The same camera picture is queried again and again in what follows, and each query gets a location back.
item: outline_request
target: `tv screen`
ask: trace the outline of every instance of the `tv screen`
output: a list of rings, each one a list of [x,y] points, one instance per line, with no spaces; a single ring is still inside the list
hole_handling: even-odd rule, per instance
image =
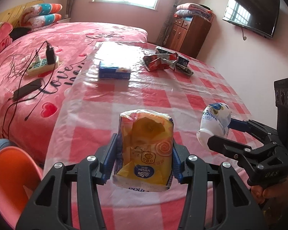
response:
[[[224,21],[272,38],[280,12],[280,0],[229,0]]]

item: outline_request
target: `pink checkered tablecloth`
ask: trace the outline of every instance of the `pink checkered tablecloth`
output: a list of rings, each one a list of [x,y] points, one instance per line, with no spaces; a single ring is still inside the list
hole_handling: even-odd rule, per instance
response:
[[[118,131],[119,114],[134,109],[149,109],[168,113],[174,121],[174,138],[191,154],[204,161],[220,164],[230,162],[243,178],[246,173],[237,162],[218,153],[205,150],[197,140],[204,108],[214,102],[226,103],[232,117],[248,120],[250,112],[226,80],[212,67],[189,58],[194,71],[190,78],[179,71],[148,72],[144,55],[155,53],[155,45],[147,43],[104,42],[81,64],[82,70],[66,99],[54,127],[46,156],[46,174],[56,162],[70,165],[94,154]],[[126,80],[98,80],[100,60],[132,63],[132,73]],[[252,147],[259,142],[248,134],[229,131],[228,138]],[[181,217],[186,185],[173,179],[169,190],[161,193],[137,192],[115,186],[112,179],[98,186],[103,216],[108,230],[176,230]],[[76,194],[73,192],[73,220],[76,222]],[[212,214],[212,188],[209,184],[207,216]]]

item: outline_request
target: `plastic bag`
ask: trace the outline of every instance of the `plastic bag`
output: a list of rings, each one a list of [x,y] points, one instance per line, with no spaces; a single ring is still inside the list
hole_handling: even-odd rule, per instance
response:
[[[143,192],[169,189],[173,126],[168,114],[140,109],[121,113],[113,183]]]

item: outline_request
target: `bed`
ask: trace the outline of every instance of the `bed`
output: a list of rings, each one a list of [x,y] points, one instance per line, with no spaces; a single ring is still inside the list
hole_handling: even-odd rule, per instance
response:
[[[111,135],[118,131],[120,113],[149,109],[173,118],[174,138],[191,154],[217,165],[230,162],[246,182],[247,174],[237,166],[237,161],[207,151],[196,137],[203,110],[210,103],[226,103],[233,118],[251,118],[242,100],[214,68],[193,58],[189,58],[189,68],[194,72],[191,77],[170,69],[148,72],[141,60],[144,55],[154,53],[155,47],[148,43],[97,44],[64,100],[49,143],[44,175],[56,162],[78,163],[108,144]],[[133,64],[129,81],[98,80],[99,61],[113,58],[109,49]],[[250,135],[232,129],[228,138],[252,148],[260,146]],[[177,230],[187,186],[178,184],[176,179],[169,190],[161,193],[120,188],[113,184],[112,178],[97,188],[108,230]],[[213,205],[212,185],[208,184],[208,188],[207,223],[211,222]],[[72,189],[73,224],[79,229],[76,187]]]
[[[11,121],[15,106],[8,111],[7,108],[13,102],[13,92],[18,89],[21,74],[28,61],[45,40],[54,47],[60,66],[39,96],[17,104]],[[62,102],[88,53],[100,41],[146,42],[147,32],[140,28],[107,23],[56,24],[22,36],[5,48],[0,53],[0,138],[7,138],[9,135],[11,141],[28,152],[37,163],[43,164]],[[40,50],[41,58],[45,58],[45,49],[46,44]],[[44,86],[50,77],[51,71],[39,74],[38,77],[24,76],[21,86],[37,78],[43,79]],[[25,98],[33,97],[38,92]]]

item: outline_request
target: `red heart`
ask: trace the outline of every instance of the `red heart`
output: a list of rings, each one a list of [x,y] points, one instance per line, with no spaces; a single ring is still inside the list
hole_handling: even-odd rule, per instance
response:
[[[43,110],[41,111],[42,117],[50,117],[58,110],[58,108],[53,103],[49,102],[44,103],[42,105],[42,108],[43,108]]]
[[[42,77],[45,77],[45,76],[47,76],[48,74],[51,74],[52,73],[52,71],[47,71],[47,72],[45,72],[45,73],[40,73],[39,75],[38,75],[38,77],[39,78],[42,78]]]

